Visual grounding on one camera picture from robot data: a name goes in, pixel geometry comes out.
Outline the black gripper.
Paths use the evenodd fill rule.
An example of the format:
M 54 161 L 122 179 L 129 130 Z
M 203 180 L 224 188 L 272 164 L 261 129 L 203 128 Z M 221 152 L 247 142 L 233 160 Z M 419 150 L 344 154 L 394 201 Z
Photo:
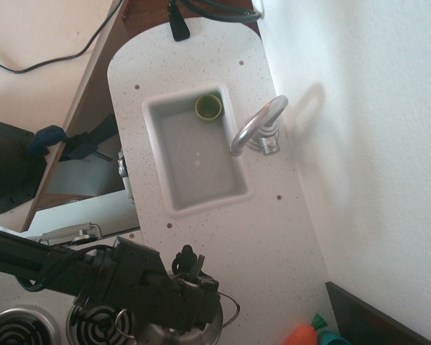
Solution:
M 118 239 L 112 248 L 95 250 L 75 304 L 125 308 L 136 321 L 178 331 L 202 329 L 213 322 L 221 298 L 218 281 L 203 272 L 204 261 L 186 244 L 168 272 L 158 251 Z

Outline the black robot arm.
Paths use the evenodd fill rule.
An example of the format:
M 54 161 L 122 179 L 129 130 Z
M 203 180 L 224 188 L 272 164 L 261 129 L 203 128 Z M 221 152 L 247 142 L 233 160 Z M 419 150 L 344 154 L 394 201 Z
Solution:
M 184 262 L 168 275 L 158 251 L 129 239 L 74 250 L 0 231 L 0 272 L 31 293 L 51 290 L 80 307 L 127 310 L 135 336 L 146 325 L 202 331 L 221 313 L 218 281 L 201 273 L 204 257 L 186 245 L 177 258 Z

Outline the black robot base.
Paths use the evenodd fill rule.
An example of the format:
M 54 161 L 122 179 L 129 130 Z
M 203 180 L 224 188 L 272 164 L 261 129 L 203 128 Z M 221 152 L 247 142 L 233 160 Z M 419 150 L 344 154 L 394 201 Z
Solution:
M 33 199 L 47 163 L 27 153 L 33 133 L 0 122 L 0 214 Z

